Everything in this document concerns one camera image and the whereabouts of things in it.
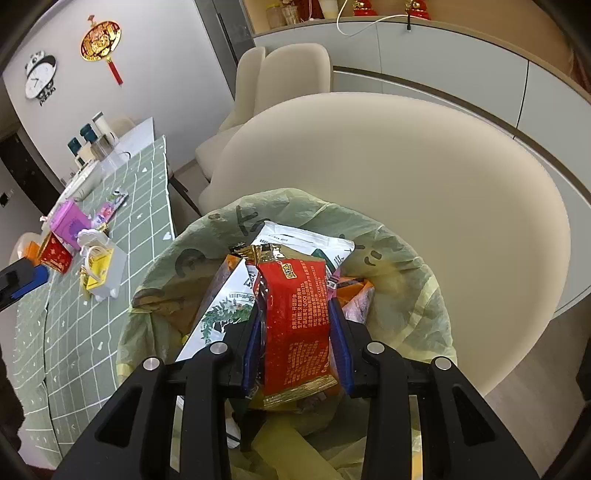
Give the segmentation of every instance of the white cable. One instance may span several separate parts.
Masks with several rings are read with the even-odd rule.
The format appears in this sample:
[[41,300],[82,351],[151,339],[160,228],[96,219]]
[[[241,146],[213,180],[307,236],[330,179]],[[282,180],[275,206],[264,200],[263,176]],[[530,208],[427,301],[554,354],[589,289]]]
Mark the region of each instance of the white cable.
[[345,32],[343,32],[343,31],[340,29],[340,26],[339,26],[339,19],[340,19],[340,16],[341,16],[341,14],[343,13],[343,10],[345,9],[345,5],[347,4],[347,1],[349,1],[349,0],[345,0],[345,1],[343,2],[343,6],[340,8],[339,15],[337,15],[337,17],[336,17],[336,28],[337,28],[337,30],[338,30],[339,32],[341,32],[341,33],[342,33],[342,34],[343,34],[345,37],[354,37],[355,35],[358,35],[358,34],[360,34],[360,33],[361,33],[363,30],[367,30],[367,29],[368,29],[369,27],[371,27],[372,25],[375,25],[376,23],[378,23],[378,22],[381,22],[382,20],[387,20],[388,18],[396,18],[396,17],[405,17],[405,18],[406,18],[406,17],[408,17],[408,14],[404,14],[404,15],[403,15],[403,14],[389,15],[389,16],[387,16],[387,17],[378,18],[376,21],[374,21],[374,22],[371,22],[369,25],[366,25],[365,27],[363,27],[363,28],[362,28],[361,30],[359,30],[358,32],[355,32],[355,33],[345,33]]

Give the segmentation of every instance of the red box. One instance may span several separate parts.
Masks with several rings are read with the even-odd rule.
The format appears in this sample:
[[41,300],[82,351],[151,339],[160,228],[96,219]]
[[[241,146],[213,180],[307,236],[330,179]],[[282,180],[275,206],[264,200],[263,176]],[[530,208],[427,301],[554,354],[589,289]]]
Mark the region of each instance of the red box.
[[66,250],[53,232],[49,232],[41,246],[39,259],[42,264],[60,273],[66,273],[72,263],[72,254]]

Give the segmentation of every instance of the red tassel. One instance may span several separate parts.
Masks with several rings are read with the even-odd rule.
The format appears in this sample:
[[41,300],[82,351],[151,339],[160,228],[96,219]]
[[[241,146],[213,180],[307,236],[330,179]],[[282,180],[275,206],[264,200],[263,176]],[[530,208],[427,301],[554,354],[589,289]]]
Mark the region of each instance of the red tassel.
[[113,77],[115,77],[115,80],[117,80],[117,83],[119,83],[119,85],[123,85],[123,80],[121,79],[119,72],[117,72],[117,68],[115,67],[115,64],[113,63],[113,60],[107,59],[107,64],[109,65],[111,72],[113,72]]

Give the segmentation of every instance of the green checkered tablecloth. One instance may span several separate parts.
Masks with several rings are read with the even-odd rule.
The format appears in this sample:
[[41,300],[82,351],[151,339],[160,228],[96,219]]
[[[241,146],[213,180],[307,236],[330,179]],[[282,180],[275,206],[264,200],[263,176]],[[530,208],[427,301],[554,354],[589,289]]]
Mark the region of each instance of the green checkered tablecloth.
[[80,205],[94,215],[112,190],[129,193],[109,223],[111,239],[128,252],[118,298],[87,300],[77,255],[68,272],[53,272],[46,285],[18,304],[14,380],[25,410],[23,428],[53,465],[117,388],[117,343],[131,297],[174,238],[167,180],[162,137]]

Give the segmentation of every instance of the red snack wrapper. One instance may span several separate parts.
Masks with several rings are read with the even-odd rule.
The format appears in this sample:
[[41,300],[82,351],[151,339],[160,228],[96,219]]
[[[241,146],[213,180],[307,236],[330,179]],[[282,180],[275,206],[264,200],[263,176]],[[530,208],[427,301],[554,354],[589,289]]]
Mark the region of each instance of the red snack wrapper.
[[267,302],[264,394],[329,373],[329,316],[323,261],[258,264]]

